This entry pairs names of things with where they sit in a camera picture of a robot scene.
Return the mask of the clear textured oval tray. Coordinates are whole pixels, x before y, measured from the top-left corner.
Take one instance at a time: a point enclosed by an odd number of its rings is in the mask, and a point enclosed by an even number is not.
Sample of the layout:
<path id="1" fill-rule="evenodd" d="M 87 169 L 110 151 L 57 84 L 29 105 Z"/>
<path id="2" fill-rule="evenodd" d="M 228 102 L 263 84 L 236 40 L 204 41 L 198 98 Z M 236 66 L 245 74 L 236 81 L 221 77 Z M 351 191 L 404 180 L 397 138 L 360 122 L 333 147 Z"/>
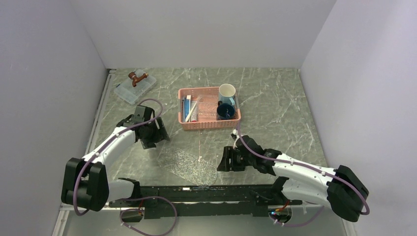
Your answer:
<path id="1" fill-rule="evenodd" d="M 200 156 L 179 148 L 163 149 L 158 164 L 168 172 L 197 186 L 208 187 L 217 180 L 215 167 Z"/>

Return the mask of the pink plastic basket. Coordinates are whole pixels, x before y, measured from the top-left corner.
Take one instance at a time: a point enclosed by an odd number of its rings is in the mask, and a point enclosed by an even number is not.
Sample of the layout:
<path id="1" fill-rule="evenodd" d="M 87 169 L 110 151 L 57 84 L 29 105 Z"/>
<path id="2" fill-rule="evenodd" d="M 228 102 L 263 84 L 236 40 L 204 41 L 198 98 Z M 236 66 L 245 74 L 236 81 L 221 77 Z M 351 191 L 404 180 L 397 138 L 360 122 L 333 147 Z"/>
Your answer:
<path id="1" fill-rule="evenodd" d="M 178 122 L 183 130 L 201 130 L 217 128 L 234 128 L 241 120 L 239 102 L 236 100 L 236 113 L 232 119 L 217 119 L 217 102 L 219 87 L 201 87 L 201 88 L 181 88 L 178 90 L 179 112 Z M 192 101 L 197 101 L 197 120 L 185 122 L 184 103 L 187 96 L 191 96 Z"/>

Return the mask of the white and blue mug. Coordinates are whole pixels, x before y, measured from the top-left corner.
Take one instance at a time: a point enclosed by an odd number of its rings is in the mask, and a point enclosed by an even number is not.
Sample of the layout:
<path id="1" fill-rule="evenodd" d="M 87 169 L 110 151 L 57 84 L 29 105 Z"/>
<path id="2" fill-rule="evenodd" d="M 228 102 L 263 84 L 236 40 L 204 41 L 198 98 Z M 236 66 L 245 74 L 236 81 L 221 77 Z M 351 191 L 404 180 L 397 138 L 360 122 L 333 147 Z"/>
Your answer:
<path id="1" fill-rule="evenodd" d="M 218 100 L 222 104 L 236 105 L 236 88 L 231 84 L 222 84 L 218 89 Z"/>

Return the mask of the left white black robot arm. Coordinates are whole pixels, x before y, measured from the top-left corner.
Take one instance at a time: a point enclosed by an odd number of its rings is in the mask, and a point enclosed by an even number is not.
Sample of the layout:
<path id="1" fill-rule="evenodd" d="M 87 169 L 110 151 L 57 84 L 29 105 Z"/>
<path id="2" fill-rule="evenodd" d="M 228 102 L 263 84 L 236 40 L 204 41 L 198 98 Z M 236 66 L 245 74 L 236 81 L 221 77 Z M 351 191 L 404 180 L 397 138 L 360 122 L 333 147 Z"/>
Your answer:
<path id="1" fill-rule="evenodd" d="M 133 114 L 117 123 L 111 135 L 96 149 L 66 163 L 62 203 L 86 211 L 100 211 L 106 203 L 116 200 L 136 206 L 143 196 L 139 181 L 122 177 L 109 181 L 107 168 L 135 143 L 140 142 L 143 149 L 149 149 L 163 140 L 169 140 L 169 136 L 162 118 L 153 108 L 138 105 Z"/>

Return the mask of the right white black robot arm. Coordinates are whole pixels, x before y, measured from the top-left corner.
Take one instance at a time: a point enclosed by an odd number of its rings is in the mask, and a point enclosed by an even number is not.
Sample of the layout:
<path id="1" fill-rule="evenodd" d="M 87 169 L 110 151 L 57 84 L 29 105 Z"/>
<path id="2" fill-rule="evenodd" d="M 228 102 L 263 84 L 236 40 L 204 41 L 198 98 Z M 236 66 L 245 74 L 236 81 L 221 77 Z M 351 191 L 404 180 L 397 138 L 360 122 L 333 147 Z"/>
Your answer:
<path id="1" fill-rule="evenodd" d="M 247 135 L 233 138 L 233 146 L 223 148 L 219 172 L 240 172 L 251 166 L 262 174 L 275 176 L 271 198 L 277 204 L 302 200 L 328 207 L 350 222 L 369 214 L 369 191 L 349 167 L 315 166 L 278 150 L 262 148 Z"/>

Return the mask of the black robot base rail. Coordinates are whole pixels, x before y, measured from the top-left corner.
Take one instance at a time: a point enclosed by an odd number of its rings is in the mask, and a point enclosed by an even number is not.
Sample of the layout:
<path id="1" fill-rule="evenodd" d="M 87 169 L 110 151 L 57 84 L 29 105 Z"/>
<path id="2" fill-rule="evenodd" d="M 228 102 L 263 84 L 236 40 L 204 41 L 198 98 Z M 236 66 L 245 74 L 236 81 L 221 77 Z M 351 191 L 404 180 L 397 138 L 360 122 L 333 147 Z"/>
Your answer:
<path id="1" fill-rule="evenodd" d="M 144 210 L 145 219 L 178 216 L 251 215 L 267 217 L 284 207 L 284 213 L 306 205 L 302 200 L 286 200 L 273 184 L 200 186 L 142 186 L 132 202 L 113 200 L 110 207 Z"/>

